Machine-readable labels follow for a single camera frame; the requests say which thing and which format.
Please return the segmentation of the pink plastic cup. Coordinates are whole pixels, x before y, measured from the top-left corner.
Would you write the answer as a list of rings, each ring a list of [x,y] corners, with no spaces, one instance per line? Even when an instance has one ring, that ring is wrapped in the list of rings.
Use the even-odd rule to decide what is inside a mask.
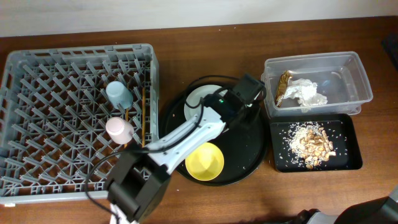
[[[117,144],[127,144],[133,138],[134,128],[126,120],[112,117],[106,122],[106,132]]]

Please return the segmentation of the wooden chopstick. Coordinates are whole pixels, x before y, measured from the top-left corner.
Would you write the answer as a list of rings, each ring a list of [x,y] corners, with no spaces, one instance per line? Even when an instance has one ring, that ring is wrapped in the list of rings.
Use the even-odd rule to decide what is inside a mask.
[[[146,143],[146,89],[142,88],[142,147]]]
[[[125,120],[126,122],[129,121],[129,109],[125,110]]]

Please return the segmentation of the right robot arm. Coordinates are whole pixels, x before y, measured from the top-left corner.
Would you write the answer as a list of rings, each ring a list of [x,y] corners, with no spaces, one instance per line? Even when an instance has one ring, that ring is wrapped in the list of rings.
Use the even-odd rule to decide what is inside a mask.
[[[317,209],[302,210],[289,223],[397,224],[397,187],[387,197],[352,205],[340,215],[327,215]]]

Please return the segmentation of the blue plastic cup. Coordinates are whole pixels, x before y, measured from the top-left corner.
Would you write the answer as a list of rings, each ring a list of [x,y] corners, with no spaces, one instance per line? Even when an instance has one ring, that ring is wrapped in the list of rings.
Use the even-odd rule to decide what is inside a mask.
[[[118,106],[121,106],[124,110],[126,110],[132,106],[132,93],[123,83],[119,81],[113,81],[107,84],[106,94],[109,98],[109,101],[116,109],[118,109]]]

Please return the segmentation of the white paper napkin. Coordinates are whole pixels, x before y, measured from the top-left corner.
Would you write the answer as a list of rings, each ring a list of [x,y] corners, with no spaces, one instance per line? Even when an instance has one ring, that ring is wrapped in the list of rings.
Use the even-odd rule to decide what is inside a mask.
[[[308,79],[289,80],[284,99],[297,99],[300,106],[317,106],[328,103],[327,97],[317,92],[318,85]]]

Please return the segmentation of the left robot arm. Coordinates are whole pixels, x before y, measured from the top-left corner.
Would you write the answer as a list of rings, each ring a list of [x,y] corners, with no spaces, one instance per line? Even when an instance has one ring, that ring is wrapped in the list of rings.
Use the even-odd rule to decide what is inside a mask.
[[[245,74],[235,86],[200,97],[198,113],[171,133],[141,148],[128,145],[106,180],[113,223],[139,223],[158,206],[172,172],[196,148],[225,129],[249,124],[259,113],[264,83]]]

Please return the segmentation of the yellow bowl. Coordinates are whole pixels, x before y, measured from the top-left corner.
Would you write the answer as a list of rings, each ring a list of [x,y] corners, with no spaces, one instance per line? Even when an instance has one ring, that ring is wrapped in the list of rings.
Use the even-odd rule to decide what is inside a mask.
[[[185,159],[185,167],[194,179],[210,181],[221,174],[224,155],[216,145],[206,142]]]

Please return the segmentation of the gold foil snack wrapper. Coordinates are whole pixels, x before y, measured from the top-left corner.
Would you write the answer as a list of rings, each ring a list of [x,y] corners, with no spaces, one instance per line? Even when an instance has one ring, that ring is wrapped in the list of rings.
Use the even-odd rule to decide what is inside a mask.
[[[281,107],[281,105],[282,105],[284,95],[285,95],[285,92],[286,92],[288,84],[289,84],[289,80],[292,77],[293,77],[292,74],[288,70],[286,70],[280,76],[277,91],[275,94],[275,100],[274,100],[274,103],[275,103],[276,107],[278,107],[278,108]]]

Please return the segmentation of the white round plate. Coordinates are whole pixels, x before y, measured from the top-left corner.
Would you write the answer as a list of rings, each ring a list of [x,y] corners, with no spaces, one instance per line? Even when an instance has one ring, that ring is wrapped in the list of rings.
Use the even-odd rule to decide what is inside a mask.
[[[208,123],[223,123],[223,129],[219,132],[225,133],[230,130],[228,121],[231,105],[226,101],[229,88],[220,85],[203,85],[188,94],[183,107],[185,119],[190,121],[197,117],[198,129]]]

